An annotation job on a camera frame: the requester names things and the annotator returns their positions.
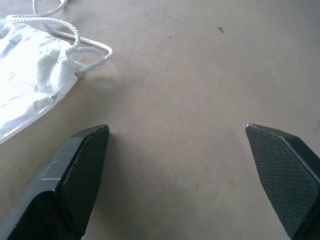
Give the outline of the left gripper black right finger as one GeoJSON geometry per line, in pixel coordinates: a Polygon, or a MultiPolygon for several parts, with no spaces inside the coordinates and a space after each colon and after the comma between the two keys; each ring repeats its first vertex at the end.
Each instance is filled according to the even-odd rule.
{"type": "Polygon", "coordinates": [[[261,185],[292,240],[320,238],[320,159],[297,136],[249,123],[245,128],[261,185]]]}

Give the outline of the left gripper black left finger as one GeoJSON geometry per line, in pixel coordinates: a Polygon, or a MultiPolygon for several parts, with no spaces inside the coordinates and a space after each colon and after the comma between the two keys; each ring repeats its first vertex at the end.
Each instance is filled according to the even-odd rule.
{"type": "Polygon", "coordinates": [[[2,240],[80,240],[99,191],[110,129],[69,137],[26,188],[0,227],[2,240]]]}

